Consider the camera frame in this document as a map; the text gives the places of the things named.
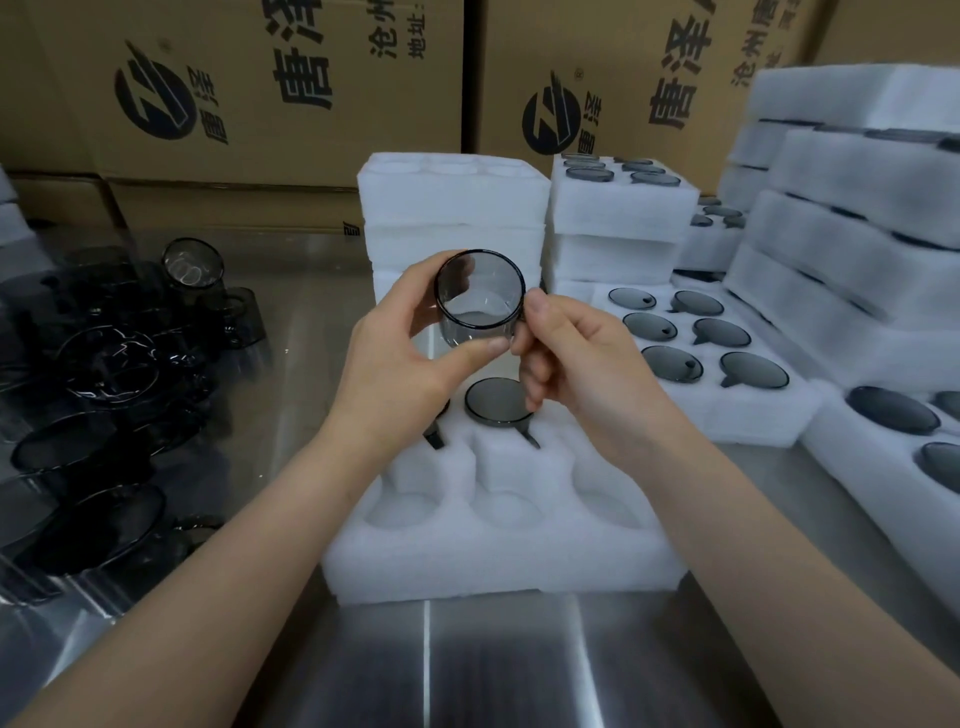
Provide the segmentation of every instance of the foam packaging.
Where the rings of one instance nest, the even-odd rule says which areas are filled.
[[[484,226],[367,225],[364,238],[374,269],[402,271],[441,251],[479,248],[505,255],[521,270],[540,267],[543,222],[530,228],[498,228],[495,212]]]
[[[760,71],[751,119],[860,129],[960,132],[960,69],[905,63],[822,65]]]
[[[786,141],[787,132],[808,125],[786,121],[754,121],[740,127],[727,162],[747,167],[769,169]]]
[[[954,194],[960,188],[960,154],[932,143],[790,132],[768,186],[841,207],[888,231],[960,249]]]
[[[610,292],[619,287],[624,286],[597,285],[592,304],[622,319],[633,311],[610,300]],[[698,283],[690,288],[708,293],[723,302],[719,284]],[[637,346],[641,350],[658,345],[681,349],[693,354],[704,367],[703,376],[694,383],[658,380],[687,418],[715,443],[792,447],[820,406],[819,395],[809,383],[787,361],[754,336],[749,325],[732,310],[727,309],[723,315],[711,318],[729,321],[746,329],[753,338],[749,346],[727,349],[712,343],[694,344],[696,336],[693,324],[702,317],[690,313],[670,313],[669,310],[674,293],[683,289],[664,285],[644,286],[642,290],[657,300],[653,308],[643,312],[670,321],[677,328],[677,337],[666,342],[645,341],[635,337]],[[726,388],[720,386],[726,376],[720,368],[720,358],[729,352],[749,352],[774,361],[790,376],[790,383],[779,390],[760,390],[744,384]]]
[[[659,240],[569,234],[549,235],[547,248],[554,277],[591,282],[666,283],[684,252]]]
[[[826,282],[875,317],[914,328],[960,328],[960,255],[897,238],[864,220],[770,190],[744,237]]]
[[[926,585],[960,618],[960,495],[928,477],[914,453],[929,442],[960,445],[938,432],[920,437],[896,432],[847,406],[844,392],[816,383],[824,406],[804,434],[811,455],[847,489]],[[929,405],[944,429],[960,423]]]
[[[710,225],[702,228],[690,224],[683,253],[675,267],[686,271],[722,273],[730,267],[736,255],[743,229],[728,226],[717,215],[707,215],[705,207],[700,207],[698,211],[709,219]]]
[[[0,205],[3,203],[11,203],[16,200],[16,190],[13,189],[13,185],[10,184],[10,178],[7,177],[7,173],[3,171],[3,165],[0,164]]]
[[[646,497],[563,407],[534,417],[537,450],[472,421],[463,396],[439,419],[445,447],[402,452],[324,555],[341,604],[676,588],[686,569]]]
[[[956,386],[956,331],[885,325],[820,281],[748,245],[740,246],[724,285],[822,362],[841,385],[902,391]]]
[[[357,175],[366,226],[543,224],[550,182],[520,159],[378,152]]]
[[[585,182],[566,175],[564,159],[554,157],[548,228],[557,235],[592,235],[628,240],[683,243],[699,190],[665,164],[654,165],[680,179],[680,186],[634,183],[610,157],[601,160],[613,171],[610,182]]]
[[[768,186],[768,177],[766,169],[729,164],[717,184],[717,197],[724,206],[749,212],[760,190]]]

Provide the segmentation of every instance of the brown cardboard box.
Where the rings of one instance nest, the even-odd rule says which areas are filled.
[[[8,172],[93,171],[93,158],[18,0],[0,0],[0,98],[0,164]]]
[[[339,232],[359,235],[360,196],[326,189],[236,189],[112,183],[132,231],[170,228]]]
[[[11,182],[28,221],[81,228],[123,227],[123,219],[103,180],[11,175]]]
[[[460,151],[463,0],[27,7],[109,179],[355,187],[371,152]]]
[[[753,75],[795,64],[820,0],[487,0],[476,148],[655,157],[715,188]],[[556,106],[554,100],[563,101]]]
[[[956,0],[840,0],[816,54],[830,63],[960,63]]]

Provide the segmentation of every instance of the gray glass mug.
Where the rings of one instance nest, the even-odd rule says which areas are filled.
[[[505,255],[469,250],[456,254],[433,281],[440,311],[440,333],[447,345],[514,335],[526,285],[520,269]]]

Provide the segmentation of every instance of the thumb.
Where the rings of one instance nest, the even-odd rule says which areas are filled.
[[[543,345],[561,362],[569,361],[584,348],[587,340],[573,326],[566,314],[550,302],[539,288],[527,294],[523,305],[527,326]]]
[[[434,366],[440,371],[440,376],[449,388],[455,389],[464,379],[486,367],[509,348],[510,341],[502,336],[495,339],[473,339],[441,356]]]

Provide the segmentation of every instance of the forearm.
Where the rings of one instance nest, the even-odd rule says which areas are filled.
[[[682,415],[631,475],[787,725],[960,725],[960,681]]]
[[[363,460],[349,438],[322,431],[13,725],[230,725],[321,554],[375,477]]]

